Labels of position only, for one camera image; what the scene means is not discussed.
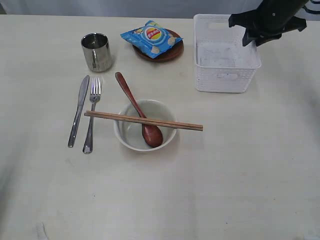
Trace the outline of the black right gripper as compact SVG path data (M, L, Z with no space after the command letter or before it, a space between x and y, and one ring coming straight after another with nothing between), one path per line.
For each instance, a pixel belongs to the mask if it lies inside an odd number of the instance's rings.
M295 14L307 3L306 0L264 0L254 10L231 14L229 27L245 28L242 46L255 41L257 47L278 40L281 34L291 31L303 31L306 20Z

